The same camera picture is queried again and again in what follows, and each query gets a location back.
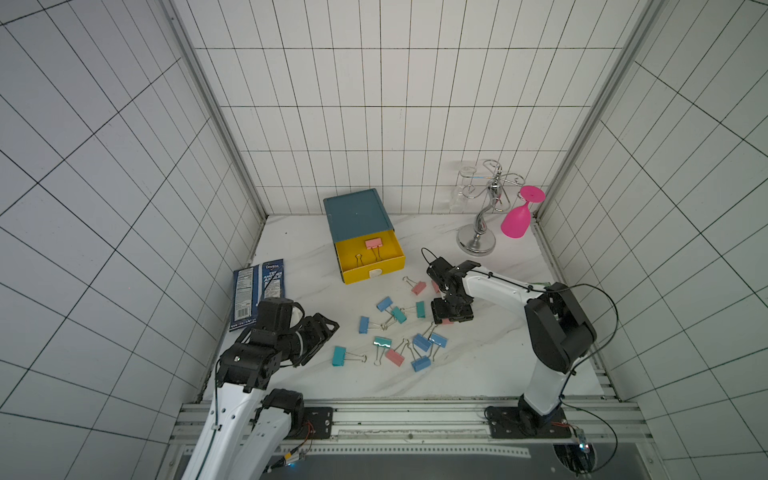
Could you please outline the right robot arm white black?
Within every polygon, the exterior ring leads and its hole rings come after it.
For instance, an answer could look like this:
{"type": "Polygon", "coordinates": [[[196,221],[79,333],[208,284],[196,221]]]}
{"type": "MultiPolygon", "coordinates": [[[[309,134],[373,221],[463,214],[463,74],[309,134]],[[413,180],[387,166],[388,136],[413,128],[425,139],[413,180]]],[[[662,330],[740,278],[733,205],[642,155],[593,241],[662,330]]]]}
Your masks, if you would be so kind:
{"type": "Polygon", "coordinates": [[[572,289],[561,283],[534,287],[475,261],[454,266],[443,257],[428,262],[427,274],[441,292],[431,301],[436,324],[473,320],[472,305],[477,299],[524,313],[537,362],[513,416],[499,414],[493,420],[524,437],[538,435],[562,412],[562,395],[572,371],[597,338],[572,289]]]}

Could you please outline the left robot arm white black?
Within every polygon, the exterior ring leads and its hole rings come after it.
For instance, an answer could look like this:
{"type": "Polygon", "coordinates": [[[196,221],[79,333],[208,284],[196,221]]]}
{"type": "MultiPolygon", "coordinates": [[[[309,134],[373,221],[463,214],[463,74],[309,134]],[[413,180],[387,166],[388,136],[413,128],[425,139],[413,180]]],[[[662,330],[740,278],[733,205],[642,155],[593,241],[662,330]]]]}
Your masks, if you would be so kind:
{"type": "Polygon", "coordinates": [[[256,323],[225,350],[214,369],[214,394],[184,479],[258,479],[276,467],[278,447],[307,428],[303,395],[269,388],[283,367],[306,365],[340,325],[305,314],[290,299],[257,305],[256,323]]]}

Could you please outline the yellow top drawer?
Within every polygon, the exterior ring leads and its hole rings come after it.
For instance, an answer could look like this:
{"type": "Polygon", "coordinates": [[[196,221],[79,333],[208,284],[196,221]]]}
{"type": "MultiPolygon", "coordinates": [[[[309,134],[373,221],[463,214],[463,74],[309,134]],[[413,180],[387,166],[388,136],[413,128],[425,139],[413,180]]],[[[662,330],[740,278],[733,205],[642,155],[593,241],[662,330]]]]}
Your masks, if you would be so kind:
{"type": "Polygon", "coordinates": [[[372,279],[385,274],[403,270],[406,256],[395,235],[394,230],[374,233],[355,239],[334,244],[337,260],[345,284],[353,284],[372,279]],[[374,263],[372,255],[366,250],[364,242],[368,239],[381,237],[384,242],[384,260],[374,263]],[[364,265],[355,267],[355,255],[362,254],[364,265]]]}

